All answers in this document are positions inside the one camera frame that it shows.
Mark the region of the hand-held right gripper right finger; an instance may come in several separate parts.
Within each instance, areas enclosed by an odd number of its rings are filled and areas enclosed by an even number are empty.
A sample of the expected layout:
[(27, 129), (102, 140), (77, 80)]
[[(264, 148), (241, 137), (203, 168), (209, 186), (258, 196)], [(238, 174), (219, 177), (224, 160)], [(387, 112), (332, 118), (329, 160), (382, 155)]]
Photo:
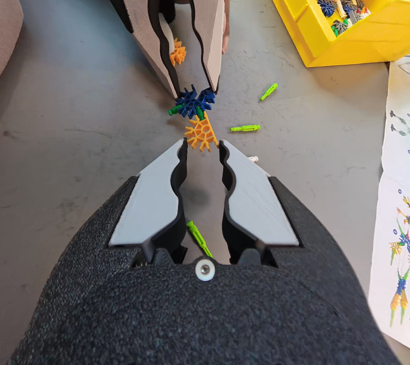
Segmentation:
[(276, 265), (271, 248), (300, 247), (269, 173), (252, 162), (227, 140), (219, 142), (225, 187), (222, 233), (230, 264), (236, 265), (243, 252), (255, 250), (262, 263)]

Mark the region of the blue snowflake connector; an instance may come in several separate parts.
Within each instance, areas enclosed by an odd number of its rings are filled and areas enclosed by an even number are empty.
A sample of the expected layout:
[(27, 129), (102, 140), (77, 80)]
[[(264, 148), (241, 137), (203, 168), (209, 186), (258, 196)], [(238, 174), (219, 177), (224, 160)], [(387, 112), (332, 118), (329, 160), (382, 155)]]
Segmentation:
[(200, 107), (204, 114), (207, 110), (212, 110), (211, 104), (215, 103), (215, 93), (211, 88), (207, 88), (201, 91), (200, 95), (197, 98), (197, 106)]
[(176, 113), (182, 117), (192, 119), (196, 115), (196, 107), (198, 106), (198, 94), (194, 85), (191, 85), (191, 90), (187, 88), (176, 99), (175, 109)]

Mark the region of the printed instruction sheet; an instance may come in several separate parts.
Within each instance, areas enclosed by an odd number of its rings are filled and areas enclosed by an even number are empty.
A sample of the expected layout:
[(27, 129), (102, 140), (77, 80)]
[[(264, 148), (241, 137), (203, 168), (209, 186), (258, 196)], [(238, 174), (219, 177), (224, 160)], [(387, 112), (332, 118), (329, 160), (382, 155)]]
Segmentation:
[(368, 301), (380, 330), (410, 346), (410, 57), (391, 62)]

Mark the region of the person's left hand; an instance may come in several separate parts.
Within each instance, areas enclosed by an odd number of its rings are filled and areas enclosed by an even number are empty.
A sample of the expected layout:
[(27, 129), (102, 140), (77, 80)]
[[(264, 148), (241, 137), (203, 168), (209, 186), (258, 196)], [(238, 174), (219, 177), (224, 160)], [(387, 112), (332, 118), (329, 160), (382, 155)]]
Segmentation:
[(228, 50), (228, 42), (230, 36), (230, 0), (224, 0), (224, 26), (223, 26), (223, 39), (222, 39), (222, 55), (226, 54)]

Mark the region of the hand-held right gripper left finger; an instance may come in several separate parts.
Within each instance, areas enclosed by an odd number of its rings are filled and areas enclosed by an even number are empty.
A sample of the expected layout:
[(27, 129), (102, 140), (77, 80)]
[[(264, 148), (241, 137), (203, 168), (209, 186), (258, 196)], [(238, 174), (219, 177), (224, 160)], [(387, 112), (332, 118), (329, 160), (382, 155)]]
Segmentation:
[(109, 248), (140, 248), (147, 262), (160, 248), (177, 253), (186, 234), (180, 187), (187, 178), (187, 148), (187, 138), (180, 139), (136, 176)]

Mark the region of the orange fan connector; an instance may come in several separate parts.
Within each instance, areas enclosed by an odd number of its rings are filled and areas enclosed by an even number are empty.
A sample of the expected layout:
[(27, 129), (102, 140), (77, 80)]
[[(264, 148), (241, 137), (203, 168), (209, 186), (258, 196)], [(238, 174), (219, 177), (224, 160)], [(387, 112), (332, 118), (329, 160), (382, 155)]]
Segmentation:
[(201, 120), (197, 115), (191, 119), (190, 126), (186, 127), (185, 137), (187, 144), (193, 149), (199, 149), (204, 153), (205, 150), (211, 152), (210, 144), (214, 143), (216, 148), (219, 148), (218, 140), (215, 136), (213, 128), (208, 118), (206, 111), (203, 112), (204, 119)]
[(179, 41), (177, 38), (174, 39), (174, 50), (170, 53), (170, 60), (173, 66), (176, 63), (181, 64), (185, 60), (186, 50), (182, 46), (182, 41)]

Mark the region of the pile of toy building pieces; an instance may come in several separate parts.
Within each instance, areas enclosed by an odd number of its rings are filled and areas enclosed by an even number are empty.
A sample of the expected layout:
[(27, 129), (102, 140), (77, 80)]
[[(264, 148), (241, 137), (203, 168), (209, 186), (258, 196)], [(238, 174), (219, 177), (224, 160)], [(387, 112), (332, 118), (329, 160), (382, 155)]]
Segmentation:
[(371, 15), (363, 0), (317, 0), (317, 4), (326, 18), (334, 18), (331, 31), (335, 37)]

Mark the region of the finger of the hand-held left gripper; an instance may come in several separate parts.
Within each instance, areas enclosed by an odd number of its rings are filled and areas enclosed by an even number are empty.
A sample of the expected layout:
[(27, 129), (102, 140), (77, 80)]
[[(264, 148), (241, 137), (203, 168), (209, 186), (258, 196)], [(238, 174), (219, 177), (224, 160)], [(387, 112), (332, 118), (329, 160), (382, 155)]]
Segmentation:
[(193, 30), (201, 45), (201, 62), (209, 86), (217, 92), (221, 71), (224, 0), (190, 0)]
[(175, 43), (171, 28), (160, 12), (160, 0), (123, 1), (133, 37), (169, 94), (178, 98), (180, 86), (171, 61)]

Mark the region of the grey desk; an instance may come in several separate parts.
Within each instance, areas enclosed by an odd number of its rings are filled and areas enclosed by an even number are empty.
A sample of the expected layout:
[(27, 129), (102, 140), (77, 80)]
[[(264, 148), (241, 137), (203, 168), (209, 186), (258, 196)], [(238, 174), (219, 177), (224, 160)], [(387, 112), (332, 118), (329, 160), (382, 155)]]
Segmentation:
[[(1, 364), (73, 235), (188, 120), (168, 115), (171, 96), (109, 0), (19, 1), (1, 75)], [(230, 1), (213, 130), (315, 214), (365, 294), (388, 79), (386, 63), (307, 69), (272, 0)], [(260, 130), (230, 132), (245, 125)]]

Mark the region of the yellow plastic bin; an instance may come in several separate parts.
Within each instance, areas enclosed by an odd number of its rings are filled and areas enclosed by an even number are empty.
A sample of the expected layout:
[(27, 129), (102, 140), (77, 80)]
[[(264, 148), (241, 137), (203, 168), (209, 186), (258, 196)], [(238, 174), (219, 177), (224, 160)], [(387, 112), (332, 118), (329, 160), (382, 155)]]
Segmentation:
[(363, 0), (370, 15), (336, 36), (340, 15), (325, 17), (317, 0), (273, 0), (306, 67), (395, 61), (409, 54), (409, 0)]

